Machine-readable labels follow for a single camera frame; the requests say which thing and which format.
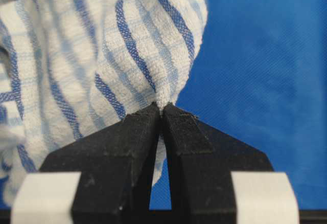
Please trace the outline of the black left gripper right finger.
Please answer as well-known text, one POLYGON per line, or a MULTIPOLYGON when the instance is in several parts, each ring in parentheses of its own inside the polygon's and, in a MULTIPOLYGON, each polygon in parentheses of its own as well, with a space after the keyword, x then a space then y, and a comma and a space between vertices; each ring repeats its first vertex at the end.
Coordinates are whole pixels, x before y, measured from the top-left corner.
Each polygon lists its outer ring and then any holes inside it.
POLYGON ((260 150, 173 104, 162 114, 175 223, 236 223, 233 171, 273 171, 260 150))

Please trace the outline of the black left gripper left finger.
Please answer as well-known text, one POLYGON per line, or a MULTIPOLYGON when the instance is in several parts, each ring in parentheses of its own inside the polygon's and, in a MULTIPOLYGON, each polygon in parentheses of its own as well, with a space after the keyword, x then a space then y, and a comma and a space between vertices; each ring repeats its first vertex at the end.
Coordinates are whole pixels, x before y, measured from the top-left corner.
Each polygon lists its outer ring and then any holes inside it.
POLYGON ((148 223, 160 131, 155 103, 51 152, 41 172, 81 172, 74 223, 148 223))

